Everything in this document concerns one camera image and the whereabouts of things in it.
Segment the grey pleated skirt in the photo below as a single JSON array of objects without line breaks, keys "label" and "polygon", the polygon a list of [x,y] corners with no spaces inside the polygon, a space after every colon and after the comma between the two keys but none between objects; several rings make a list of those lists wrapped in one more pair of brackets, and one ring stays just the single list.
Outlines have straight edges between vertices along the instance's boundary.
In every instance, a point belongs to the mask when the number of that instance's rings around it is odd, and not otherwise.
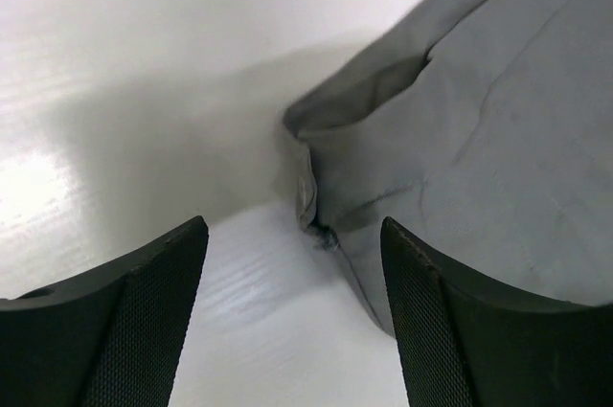
[{"label": "grey pleated skirt", "polygon": [[395,219],[504,283],[612,298],[612,0],[423,0],[294,102],[297,218],[393,329]]}]

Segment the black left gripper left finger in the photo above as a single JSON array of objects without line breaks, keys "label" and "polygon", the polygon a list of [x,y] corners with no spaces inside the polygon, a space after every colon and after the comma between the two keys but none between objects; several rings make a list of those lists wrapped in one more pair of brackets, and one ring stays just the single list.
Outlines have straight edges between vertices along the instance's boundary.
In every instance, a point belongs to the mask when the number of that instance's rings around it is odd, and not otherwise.
[{"label": "black left gripper left finger", "polygon": [[129,254],[2,300],[2,405],[168,405],[208,239],[196,216]]}]

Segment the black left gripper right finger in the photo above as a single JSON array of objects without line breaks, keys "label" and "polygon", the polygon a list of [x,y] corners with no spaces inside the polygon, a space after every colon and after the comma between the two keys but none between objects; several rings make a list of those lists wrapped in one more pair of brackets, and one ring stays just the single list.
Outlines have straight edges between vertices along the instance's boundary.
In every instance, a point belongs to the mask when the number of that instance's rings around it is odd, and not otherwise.
[{"label": "black left gripper right finger", "polygon": [[611,404],[611,305],[502,283],[392,218],[382,222],[380,250],[411,405]]}]

